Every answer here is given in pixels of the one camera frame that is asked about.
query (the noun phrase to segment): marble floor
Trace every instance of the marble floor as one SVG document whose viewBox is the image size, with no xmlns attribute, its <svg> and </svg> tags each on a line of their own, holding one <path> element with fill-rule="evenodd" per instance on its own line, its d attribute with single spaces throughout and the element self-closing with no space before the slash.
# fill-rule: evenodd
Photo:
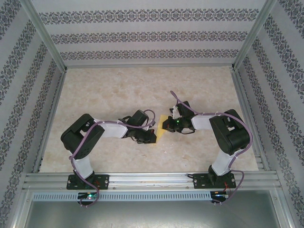
<svg viewBox="0 0 304 228">
<path fill-rule="evenodd" d="M 143 67 L 69 69 L 51 127 L 40 172 L 72 172 L 61 134 L 82 114 L 116 120 L 138 109 L 169 115 L 176 100 L 189 101 L 200 112 L 235 109 L 243 117 L 229 68 Z M 219 151 L 212 130 L 182 135 L 165 132 L 157 144 L 137 144 L 130 138 L 103 138 L 90 153 L 96 172 L 207 171 Z M 253 150 L 242 154 L 232 168 L 257 171 Z"/>
</svg>

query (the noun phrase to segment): yellow object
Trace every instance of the yellow object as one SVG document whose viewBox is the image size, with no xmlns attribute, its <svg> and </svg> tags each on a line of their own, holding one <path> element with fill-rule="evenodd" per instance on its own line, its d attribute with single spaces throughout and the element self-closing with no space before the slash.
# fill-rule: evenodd
<svg viewBox="0 0 304 228">
<path fill-rule="evenodd" d="M 162 128 L 162 123 L 166 120 L 166 119 L 168 119 L 168 116 L 167 115 L 161 115 L 161 117 L 160 117 L 160 121 L 158 122 L 158 125 L 157 125 L 157 133 L 156 133 L 156 143 L 159 141 L 159 139 L 162 137 L 162 135 L 164 134 L 164 132 L 166 131 L 166 130 L 164 130 L 163 128 Z"/>
</svg>

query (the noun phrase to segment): purple cable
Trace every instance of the purple cable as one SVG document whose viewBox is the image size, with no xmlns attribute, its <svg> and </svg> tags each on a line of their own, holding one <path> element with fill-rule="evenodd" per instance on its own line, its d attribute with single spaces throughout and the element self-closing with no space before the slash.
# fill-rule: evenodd
<svg viewBox="0 0 304 228">
<path fill-rule="evenodd" d="M 81 149 L 81 147 L 83 146 L 83 144 L 85 143 L 85 140 L 86 140 L 87 137 L 89 136 L 90 132 L 93 130 L 94 127 L 96 127 L 96 126 L 99 125 L 99 124 L 102 124 L 102 123 L 110 123 L 110 124 L 118 124 L 118 125 L 122 125 L 122 126 L 126 126 L 126 127 L 132 127 L 132 128 L 145 128 L 145 127 L 151 127 L 151 126 L 153 126 L 153 125 L 155 124 L 155 117 L 156 117 L 155 112 L 154 112 L 153 110 L 151 110 L 151 109 L 146 109 L 146 110 L 144 110 L 144 113 L 147 112 L 147 111 L 152 112 L 152 114 L 153 114 L 153 119 L 150 121 L 150 123 L 146 124 L 145 126 L 132 126 L 132 125 L 129 125 L 129 124 L 126 124 L 126 123 L 124 124 L 124 123 L 122 123 L 122 122 L 111 121 L 111 120 L 96 122 L 96 123 L 93 124 L 93 125 L 89 128 L 89 130 L 86 132 L 85 136 L 84 136 L 83 139 L 81 140 L 81 142 L 80 142 L 80 144 L 78 145 L 78 147 L 76 148 L 75 152 L 74 152 L 71 156 L 69 156 L 69 160 L 71 160 L 71 164 L 72 164 L 72 167 L 73 167 L 73 169 L 74 169 L 76 175 L 77 175 L 84 183 L 86 183 L 87 185 L 89 185 L 89 186 L 91 186 L 92 188 L 94 188 L 94 189 L 96 190 L 96 193 L 97 193 L 97 197 L 95 198 L 95 200 L 94 200 L 91 204 L 86 205 L 86 206 L 85 206 L 86 208 L 88 208 L 88 207 L 94 205 L 94 204 L 98 201 L 98 199 L 99 199 L 99 189 L 98 189 L 95 185 L 93 185 L 93 184 L 91 184 L 90 182 L 86 181 L 86 179 L 83 178 L 83 177 L 80 175 L 80 173 L 79 173 L 79 172 L 77 171 L 77 169 L 76 169 L 76 166 L 75 166 L 75 164 L 74 164 L 73 159 L 75 158 L 75 156 L 77 155 L 77 153 L 79 152 L 79 150 Z"/>
<path fill-rule="evenodd" d="M 229 118 L 232 118 L 232 119 L 238 121 L 241 125 L 244 126 L 244 128 L 246 129 L 246 131 L 247 131 L 248 134 L 249 134 L 249 144 L 247 145 L 247 147 L 246 147 L 244 150 L 242 150 L 241 152 L 237 153 L 236 156 L 233 157 L 233 159 L 232 159 L 231 162 L 229 163 L 229 166 L 228 166 L 229 169 L 231 168 L 233 162 L 236 160 L 236 158 L 237 158 L 239 155 L 241 155 L 241 154 L 245 153 L 247 150 L 249 150 L 249 148 L 250 148 L 251 145 L 252 145 L 253 137 L 252 137 L 252 133 L 251 133 L 250 129 L 248 128 L 248 126 L 247 126 L 243 121 L 241 121 L 240 119 L 236 118 L 235 116 L 232 116 L 232 115 L 227 114 L 227 113 L 218 113 L 218 112 L 216 112 L 216 113 L 199 113 L 199 112 L 195 111 L 194 109 L 190 108 L 190 107 L 189 107 L 188 105 L 186 105 L 185 103 L 183 103 L 183 102 L 177 97 L 177 95 L 176 95 L 172 90 L 170 91 L 170 93 L 171 93 L 171 94 L 174 96 L 174 98 L 177 100 L 177 103 L 176 103 L 176 104 L 181 103 L 183 106 L 185 106 L 186 108 L 190 109 L 190 110 L 191 110 L 192 112 L 194 112 L 195 114 L 198 114 L 198 115 L 206 115 L 206 116 L 208 116 L 208 115 L 225 115 L 225 116 L 228 116 Z M 245 176 L 244 172 L 241 171 L 241 170 L 232 170 L 232 169 L 230 169 L 230 170 L 233 171 L 233 172 L 240 172 L 240 173 L 242 173 L 242 178 L 241 178 L 239 184 L 238 184 L 237 187 L 234 189 L 233 193 L 231 194 L 231 196 L 230 196 L 228 199 L 230 199 L 230 198 L 233 197 L 233 195 L 235 194 L 235 192 L 236 192 L 236 191 L 238 190 L 238 188 L 241 186 L 241 183 L 243 182 L 244 176 Z"/>
</svg>

